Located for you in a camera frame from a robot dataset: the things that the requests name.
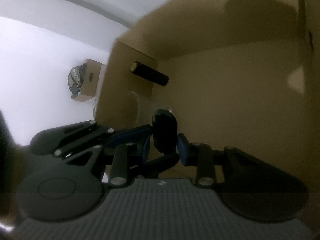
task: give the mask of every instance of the screw head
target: screw head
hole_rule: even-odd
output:
[[[110,183],[116,186],[120,186],[126,183],[126,179],[123,177],[114,177],[110,180]]]
[[[214,183],[214,179],[209,177],[203,177],[198,180],[198,183],[202,186],[211,186]]]
[[[55,156],[60,156],[60,154],[62,153],[62,151],[61,150],[56,150],[55,152],[54,152],[54,155]]]

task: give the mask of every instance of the cardboard box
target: cardboard box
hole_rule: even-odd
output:
[[[131,127],[135,91],[171,106],[190,142],[236,146],[320,192],[319,8],[320,0],[169,1],[114,44],[96,121]],[[169,84],[131,74],[133,61]]]
[[[88,59],[86,61],[87,68],[85,70],[85,77],[81,87],[81,93],[78,94],[75,98],[71,99],[75,101],[85,102],[91,98],[94,98],[96,95],[98,79],[100,75],[101,63]]]

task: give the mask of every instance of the gray ribbed surface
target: gray ribbed surface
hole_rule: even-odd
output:
[[[27,219],[14,232],[25,240],[295,240],[311,236],[299,220],[262,224],[241,218],[214,191],[196,188],[188,179],[136,179],[130,187],[112,190],[97,209],[80,219],[64,223]]]

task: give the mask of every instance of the hole in cardboard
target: hole in cardboard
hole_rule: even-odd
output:
[[[93,73],[91,72],[90,75],[89,75],[89,82],[91,82],[93,79]]]
[[[102,183],[108,183],[110,171],[111,171],[111,165],[106,165],[106,169],[104,171],[102,181],[101,181]]]
[[[309,42],[310,42],[311,51],[313,53],[314,48],[313,48],[313,39],[312,39],[312,32],[311,31],[309,31]]]

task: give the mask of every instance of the black cylindrical object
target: black cylindrical object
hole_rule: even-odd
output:
[[[211,147],[202,143],[194,143],[193,147],[198,152],[196,185],[204,188],[212,187],[216,183],[216,173]]]
[[[123,187],[128,183],[128,148],[135,146],[134,143],[120,144],[113,156],[109,185],[112,187]]]
[[[156,83],[160,86],[166,86],[169,82],[168,76],[138,61],[135,61],[133,63],[130,70],[133,74]]]

